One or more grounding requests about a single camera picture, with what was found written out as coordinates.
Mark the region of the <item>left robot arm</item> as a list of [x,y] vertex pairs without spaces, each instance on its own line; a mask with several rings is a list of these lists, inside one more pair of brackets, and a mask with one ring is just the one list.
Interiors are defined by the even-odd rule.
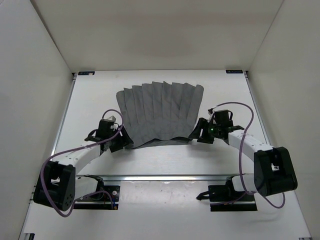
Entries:
[[104,152],[116,152],[133,145],[125,127],[113,117],[101,119],[97,129],[92,130],[78,148],[55,154],[58,160],[47,160],[41,167],[33,194],[37,204],[54,208],[61,216],[72,211],[77,201],[103,197],[112,200],[105,191],[103,179],[97,175],[78,173]]

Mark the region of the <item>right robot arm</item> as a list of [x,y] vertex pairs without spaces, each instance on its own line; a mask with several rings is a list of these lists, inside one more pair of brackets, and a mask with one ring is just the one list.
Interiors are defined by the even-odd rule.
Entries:
[[297,189],[297,177],[285,147],[274,147],[246,134],[242,126],[233,124],[230,110],[210,110],[209,113],[210,119],[201,117],[189,138],[205,144],[223,140],[238,149],[240,156],[245,155],[253,162],[253,173],[234,175],[226,180],[226,198],[236,200],[245,192],[267,197]]

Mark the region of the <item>grey pleated skirt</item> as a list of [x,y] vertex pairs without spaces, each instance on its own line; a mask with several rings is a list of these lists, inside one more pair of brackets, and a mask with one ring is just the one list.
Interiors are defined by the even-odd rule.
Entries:
[[127,148],[185,145],[198,121],[204,87],[152,82],[116,93],[123,123],[132,140]]

